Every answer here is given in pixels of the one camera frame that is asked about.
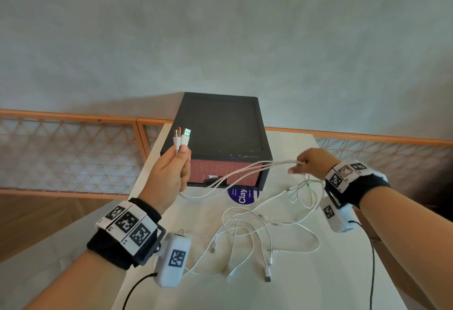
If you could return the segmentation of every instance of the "tabletop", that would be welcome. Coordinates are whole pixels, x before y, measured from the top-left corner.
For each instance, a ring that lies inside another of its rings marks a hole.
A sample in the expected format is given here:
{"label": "tabletop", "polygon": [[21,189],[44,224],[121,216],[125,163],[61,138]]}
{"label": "tabletop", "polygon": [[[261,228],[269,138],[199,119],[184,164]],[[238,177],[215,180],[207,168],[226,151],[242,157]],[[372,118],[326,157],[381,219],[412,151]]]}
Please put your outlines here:
{"label": "tabletop", "polygon": [[[143,189],[149,172],[159,157],[170,126],[164,125],[130,197],[137,197]],[[276,131],[267,131],[266,134],[274,161],[293,160],[302,151],[317,147],[314,137],[310,134]],[[263,192],[255,203],[246,207],[253,209],[266,199],[302,181],[301,176],[287,174],[289,166],[291,165],[272,168]],[[320,184],[311,184],[310,187],[318,196],[323,194]],[[308,189],[301,191],[303,202],[309,205]],[[185,193],[202,195],[206,193],[206,189],[190,187]],[[222,191],[215,197],[204,200],[178,197],[164,214],[160,224],[167,232],[178,232],[183,229],[184,233],[193,235],[187,261],[188,268],[193,266],[209,245],[212,236],[221,227],[222,213],[232,206],[239,204],[235,203],[226,191]],[[308,211],[298,202],[291,204],[286,194],[260,207],[260,213],[272,219],[300,219]],[[233,275],[229,277],[224,274],[208,275],[221,271],[228,261],[232,235],[225,234],[219,238],[216,252],[207,253],[194,270],[201,275],[185,275],[179,287],[175,289],[159,288],[152,278],[146,279],[133,291],[126,310],[368,309],[372,255],[370,241],[365,232],[358,227],[347,233],[334,233],[320,208],[310,213],[302,224],[313,231],[319,239],[319,249],[314,252],[308,251],[314,250],[318,246],[318,241],[307,230],[297,225],[269,226],[273,248],[298,252],[274,254],[271,282],[264,281],[264,261],[256,234],[236,239],[230,262],[232,267],[250,252],[251,239],[255,242],[255,248],[251,257]],[[264,248],[269,249],[267,233],[261,229],[259,234]],[[113,310],[122,308],[129,290],[141,277],[152,273],[153,268],[154,258],[151,258],[145,266],[128,270]],[[373,309],[406,309],[377,255]]]}

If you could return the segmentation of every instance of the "purple sticker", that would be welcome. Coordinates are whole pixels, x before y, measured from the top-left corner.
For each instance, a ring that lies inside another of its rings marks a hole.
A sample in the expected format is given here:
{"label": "purple sticker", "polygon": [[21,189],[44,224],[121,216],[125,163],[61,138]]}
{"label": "purple sticker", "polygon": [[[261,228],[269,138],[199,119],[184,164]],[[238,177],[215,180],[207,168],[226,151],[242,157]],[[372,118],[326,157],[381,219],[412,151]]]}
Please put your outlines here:
{"label": "purple sticker", "polygon": [[[247,204],[252,204],[255,201],[255,198],[253,196],[253,190],[245,190],[241,188],[233,188],[231,187],[230,189],[227,190],[228,194],[230,195],[230,198],[233,199],[236,203],[239,203],[241,205],[247,205]],[[256,192],[256,198],[260,196],[260,192]]]}

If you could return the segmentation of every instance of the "wire mesh panel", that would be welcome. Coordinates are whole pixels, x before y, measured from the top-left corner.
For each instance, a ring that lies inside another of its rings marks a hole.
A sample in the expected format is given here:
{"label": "wire mesh panel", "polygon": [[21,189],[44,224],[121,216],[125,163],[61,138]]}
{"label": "wire mesh panel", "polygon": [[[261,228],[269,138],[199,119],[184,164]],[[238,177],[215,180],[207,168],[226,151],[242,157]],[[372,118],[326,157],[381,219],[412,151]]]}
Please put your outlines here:
{"label": "wire mesh panel", "polygon": [[131,124],[0,118],[0,188],[129,194],[143,167]]}
{"label": "wire mesh panel", "polygon": [[148,134],[148,140],[150,142],[151,149],[156,143],[157,137],[159,137],[162,127],[160,125],[145,125],[146,133]]}
{"label": "wire mesh panel", "polygon": [[341,160],[358,159],[386,174],[392,187],[413,198],[421,186],[445,171],[453,148],[317,137],[316,142]]}

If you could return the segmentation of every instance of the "hand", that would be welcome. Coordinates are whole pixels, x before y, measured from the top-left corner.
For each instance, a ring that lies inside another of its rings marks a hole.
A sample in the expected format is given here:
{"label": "hand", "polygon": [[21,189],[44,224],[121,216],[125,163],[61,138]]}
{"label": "hand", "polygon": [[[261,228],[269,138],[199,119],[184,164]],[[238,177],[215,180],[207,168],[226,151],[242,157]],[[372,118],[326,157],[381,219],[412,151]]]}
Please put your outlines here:
{"label": "hand", "polygon": [[326,178],[331,168],[341,161],[329,153],[326,149],[310,148],[297,157],[297,161],[303,162],[288,169],[288,174],[309,173],[320,180]]}
{"label": "hand", "polygon": [[139,198],[161,215],[174,203],[179,192],[187,187],[190,177],[191,150],[183,145],[176,154],[175,147],[168,149],[151,170]]}

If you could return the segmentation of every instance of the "black wristband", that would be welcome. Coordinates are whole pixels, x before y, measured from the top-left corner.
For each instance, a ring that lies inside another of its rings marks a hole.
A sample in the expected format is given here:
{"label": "black wristband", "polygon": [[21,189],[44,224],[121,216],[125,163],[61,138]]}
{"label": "black wristband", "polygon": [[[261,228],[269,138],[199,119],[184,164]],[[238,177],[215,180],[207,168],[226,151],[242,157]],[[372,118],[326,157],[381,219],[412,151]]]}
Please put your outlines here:
{"label": "black wristband", "polygon": [[338,201],[340,202],[340,206],[338,206],[338,208],[341,208],[342,206],[349,203],[355,205],[360,209],[360,201],[363,196],[369,190],[379,186],[390,187],[390,184],[381,177],[371,174],[368,176],[358,177],[348,185],[348,188],[343,193],[338,191],[337,188],[332,185],[329,180],[326,179],[325,190],[329,197],[334,196],[338,199]]}
{"label": "black wristband", "polygon": [[[152,206],[145,203],[141,199],[131,198],[128,201],[137,205],[141,210],[146,212],[148,217],[150,217],[150,219],[154,223],[157,223],[162,219],[162,216],[159,214],[159,212],[156,211],[156,209],[154,209]],[[150,248],[153,243],[156,242],[156,239],[157,230],[151,234],[150,238],[146,241],[145,246]],[[111,237],[110,234],[105,230],[99,229],[87,243],[87,248],[96,252],[105,260],[124,270],[128,270],[132,264],[134,266],[138,266],[138,264],[133,260],[133,257],[128,253],[128,251],[125,250],[123,246],[118,241],[116,241],[116,239]]]}

